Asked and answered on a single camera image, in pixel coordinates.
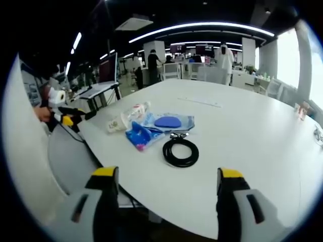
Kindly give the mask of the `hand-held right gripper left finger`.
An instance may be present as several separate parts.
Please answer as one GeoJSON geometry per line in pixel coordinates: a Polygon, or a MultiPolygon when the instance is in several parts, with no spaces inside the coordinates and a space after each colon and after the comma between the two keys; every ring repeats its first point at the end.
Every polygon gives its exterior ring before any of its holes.
{"type": "Polygon", "coordinates": [[[117,241],[119,168],[101,167],[70,194],[48,226],[53,241],[117,241]]]}

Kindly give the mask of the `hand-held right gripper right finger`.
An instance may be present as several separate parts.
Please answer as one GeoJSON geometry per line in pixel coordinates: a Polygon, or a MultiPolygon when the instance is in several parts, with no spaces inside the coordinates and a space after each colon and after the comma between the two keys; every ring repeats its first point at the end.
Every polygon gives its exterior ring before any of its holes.
{"type": "Polygon", "coordinates": [[[218,168],[218,241],[284,241],[291,232],[277,208],[237,170],[218,168]]]}

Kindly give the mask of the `person's left hand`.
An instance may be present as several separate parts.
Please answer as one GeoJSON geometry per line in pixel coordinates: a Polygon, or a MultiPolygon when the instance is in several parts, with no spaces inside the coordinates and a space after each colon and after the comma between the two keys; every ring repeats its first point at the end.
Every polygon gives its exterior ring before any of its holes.
{"type": "Polygon", "coordinates": [[[41,122],[49,122],[51,119],[51,110],[48,107],[37,107],[35,113],[41,122]]]}

